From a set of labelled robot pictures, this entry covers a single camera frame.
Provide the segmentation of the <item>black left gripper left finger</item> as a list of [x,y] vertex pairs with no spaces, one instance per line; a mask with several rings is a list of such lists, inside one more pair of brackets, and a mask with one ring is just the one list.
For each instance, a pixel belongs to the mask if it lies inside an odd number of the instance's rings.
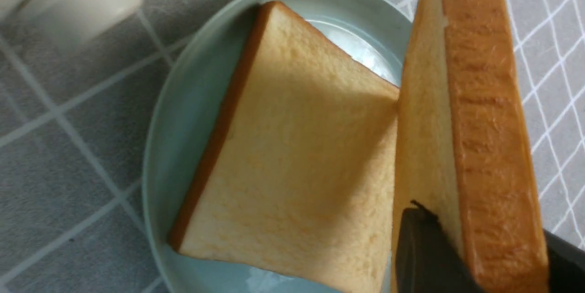
[[437,216],[420,202],[402,212],[395,273],[399,293],[482,293]]

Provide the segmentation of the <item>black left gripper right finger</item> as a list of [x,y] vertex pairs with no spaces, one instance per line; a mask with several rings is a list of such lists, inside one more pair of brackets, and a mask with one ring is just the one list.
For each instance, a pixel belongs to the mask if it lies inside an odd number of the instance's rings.
[[544,230],[549,260],[551,293],[585,291],[585,252],[558,235]]

